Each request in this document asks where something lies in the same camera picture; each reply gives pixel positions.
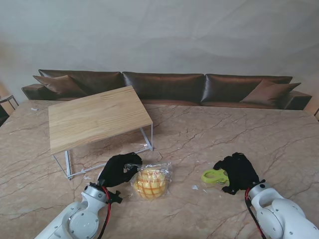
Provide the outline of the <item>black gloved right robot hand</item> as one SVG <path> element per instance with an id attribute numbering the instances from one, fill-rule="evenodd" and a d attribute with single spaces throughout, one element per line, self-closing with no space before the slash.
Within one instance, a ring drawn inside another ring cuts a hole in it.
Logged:
<path id="1" fill-rule="evenodd" d="M 259 176 L 251 162 L 243 153 L 235 152 L 218 161 L 214 170 L 223 169 L 226 171 L 229 185 L 222 188 L 222 191 L 235 195 L 239 190 L 247 190 L 260 182 Z"/>

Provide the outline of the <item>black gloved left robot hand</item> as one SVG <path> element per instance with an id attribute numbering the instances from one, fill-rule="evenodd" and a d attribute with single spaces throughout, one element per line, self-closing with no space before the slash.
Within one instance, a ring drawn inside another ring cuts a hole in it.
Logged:
<path id="1" fill-rule="evenodd" d="M 134 152 L 112 156 L 100 173 L 97 185 L 115 187 L 129 182 L 142 163 L 142 159 Z"/>

